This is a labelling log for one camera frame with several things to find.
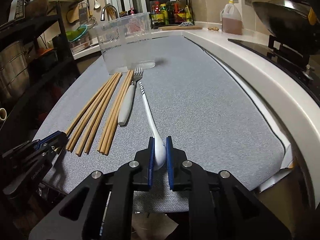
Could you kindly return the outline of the black steel wok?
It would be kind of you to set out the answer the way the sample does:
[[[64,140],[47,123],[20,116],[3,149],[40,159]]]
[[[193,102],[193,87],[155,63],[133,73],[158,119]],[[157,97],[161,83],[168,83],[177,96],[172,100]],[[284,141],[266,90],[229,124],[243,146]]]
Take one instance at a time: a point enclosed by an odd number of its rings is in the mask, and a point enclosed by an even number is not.
[[[302,3],[290,0],[253,2],[253,9],[279,42],[309,55],[319,53],[319,18],[310,23],[310,9]]]

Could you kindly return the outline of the clear plastic container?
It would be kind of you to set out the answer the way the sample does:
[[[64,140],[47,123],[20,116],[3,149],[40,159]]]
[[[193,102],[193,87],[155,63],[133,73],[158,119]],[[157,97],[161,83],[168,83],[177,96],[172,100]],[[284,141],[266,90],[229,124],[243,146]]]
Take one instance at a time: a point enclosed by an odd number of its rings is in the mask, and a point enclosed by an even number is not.
[[[110,75],[155,66],[148,12],[101,23],[94,27],[94,31]]]

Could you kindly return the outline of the black stove top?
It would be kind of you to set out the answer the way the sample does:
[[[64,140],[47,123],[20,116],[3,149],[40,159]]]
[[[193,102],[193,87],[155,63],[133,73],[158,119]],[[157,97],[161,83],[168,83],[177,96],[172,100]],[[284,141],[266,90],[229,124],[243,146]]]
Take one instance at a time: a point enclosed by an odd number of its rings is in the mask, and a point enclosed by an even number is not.
[[[229,42],[246,48],[274,64],[298,83],[319,105],[319,55],[304,58],[298,52],[282,44],[276,48],[274,38],[271,39],[268,46],[235,39],[229,39]]]

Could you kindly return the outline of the chrome kitchen faucet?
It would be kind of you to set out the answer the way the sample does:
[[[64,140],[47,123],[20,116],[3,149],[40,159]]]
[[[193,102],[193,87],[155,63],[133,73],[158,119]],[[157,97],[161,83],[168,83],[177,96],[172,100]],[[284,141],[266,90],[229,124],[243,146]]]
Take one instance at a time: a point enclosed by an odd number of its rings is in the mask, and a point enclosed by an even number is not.
[[[101,17],[100,17],[101,21],[112,21],[118,18],[119,18],[118,11],[113,5],[107,4],[103,7],[101,11]]]

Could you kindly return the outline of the large steel pot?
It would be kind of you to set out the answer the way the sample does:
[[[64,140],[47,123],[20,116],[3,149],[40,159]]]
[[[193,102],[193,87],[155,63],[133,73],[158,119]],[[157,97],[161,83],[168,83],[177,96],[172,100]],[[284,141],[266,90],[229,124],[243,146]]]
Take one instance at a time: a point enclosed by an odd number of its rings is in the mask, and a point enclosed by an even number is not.
[[[30,85],[22,40],[1,51],[1,91],[7,99],[19,98]]]

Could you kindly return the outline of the dark bowl on shelf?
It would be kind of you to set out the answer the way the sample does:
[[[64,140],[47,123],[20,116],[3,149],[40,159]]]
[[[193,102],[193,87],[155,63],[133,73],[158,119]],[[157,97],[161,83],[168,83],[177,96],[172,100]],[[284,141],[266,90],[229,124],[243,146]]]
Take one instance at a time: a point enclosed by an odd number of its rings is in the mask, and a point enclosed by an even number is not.
[[[29,0],[24,4],[26,18],[46,16],[48,13],[49,0]]]

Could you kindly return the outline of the plastic jug of brown liquid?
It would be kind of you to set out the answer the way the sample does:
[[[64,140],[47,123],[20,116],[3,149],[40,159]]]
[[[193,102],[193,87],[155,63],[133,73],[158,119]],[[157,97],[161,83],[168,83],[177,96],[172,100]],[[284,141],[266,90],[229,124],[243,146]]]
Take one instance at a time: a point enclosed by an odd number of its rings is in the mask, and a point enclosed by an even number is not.
[[[220,11],[220,21],[222,22],[222,32],[242,35],[242,17],[233,1],[229,1]]]

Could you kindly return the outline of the green colander bowls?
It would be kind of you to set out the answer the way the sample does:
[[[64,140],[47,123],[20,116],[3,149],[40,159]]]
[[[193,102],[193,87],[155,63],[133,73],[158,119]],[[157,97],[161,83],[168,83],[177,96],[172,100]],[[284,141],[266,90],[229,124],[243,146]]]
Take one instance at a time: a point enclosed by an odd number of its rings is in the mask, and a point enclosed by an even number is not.
[[[87,33],[88,26],[86,24],[80,25],[76,30],[67,31],[66,36],[68,42],[74,42],[82,38]]]

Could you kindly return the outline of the black metal shelf rack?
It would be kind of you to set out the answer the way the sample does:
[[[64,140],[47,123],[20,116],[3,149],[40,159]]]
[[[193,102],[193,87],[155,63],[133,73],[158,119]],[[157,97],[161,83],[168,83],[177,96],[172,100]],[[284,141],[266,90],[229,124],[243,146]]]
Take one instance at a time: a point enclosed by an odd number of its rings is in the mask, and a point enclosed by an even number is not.
[[[1,108],[7,117],[1,121],[1,143],[33,138],[64,92],[79,77],[66,37],[62,8],[56,2],[49,14],[21,20],[1,30],[1,51],[22,40],[30,85],[15,99],[1,91]]]

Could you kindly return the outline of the white-handled metal fork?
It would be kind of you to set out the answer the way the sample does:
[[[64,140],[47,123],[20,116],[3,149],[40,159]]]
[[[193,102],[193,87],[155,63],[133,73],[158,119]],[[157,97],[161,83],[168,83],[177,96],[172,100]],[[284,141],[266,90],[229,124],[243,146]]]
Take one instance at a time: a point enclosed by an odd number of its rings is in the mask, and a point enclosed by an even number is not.
[[[130,115],[132,108],[133,96],[135,93],[136,83],[143,77],[143,68],[137,67],[133,73],[133,79],[131,85],[129,85],[127,92],[125,94],[124,100],[121,103],[119,115],[118,115],[118,125],[125,126]]]

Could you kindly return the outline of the round wooden cutting board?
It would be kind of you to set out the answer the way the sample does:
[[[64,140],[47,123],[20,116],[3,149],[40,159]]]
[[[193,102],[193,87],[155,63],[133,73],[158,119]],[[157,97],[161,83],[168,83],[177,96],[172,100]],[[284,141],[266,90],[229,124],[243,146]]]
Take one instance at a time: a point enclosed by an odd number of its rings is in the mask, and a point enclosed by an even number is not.
[[[170,31],[170,30],[201,30],[203,29],[202,26],[198,25],[191,25],[191,26],[164,26],[164,27],[159,27],[159,30],[163,31]]]

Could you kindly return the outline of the black spice rack with bottles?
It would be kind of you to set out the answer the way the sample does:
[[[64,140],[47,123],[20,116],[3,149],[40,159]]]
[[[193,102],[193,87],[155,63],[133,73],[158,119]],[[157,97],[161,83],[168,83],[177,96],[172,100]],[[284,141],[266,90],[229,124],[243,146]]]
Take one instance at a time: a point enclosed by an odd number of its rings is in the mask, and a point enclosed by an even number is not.
[[[191,0],[149,0],[151,27],[194,25]]]

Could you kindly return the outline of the microwave oven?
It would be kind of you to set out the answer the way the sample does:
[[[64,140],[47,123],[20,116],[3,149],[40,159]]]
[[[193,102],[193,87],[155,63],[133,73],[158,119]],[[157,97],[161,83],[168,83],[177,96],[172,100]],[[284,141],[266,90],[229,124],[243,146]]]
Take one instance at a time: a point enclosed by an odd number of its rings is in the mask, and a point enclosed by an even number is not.
[[[8,22],[24,18],[24,0],[13,0],[10,6]]]

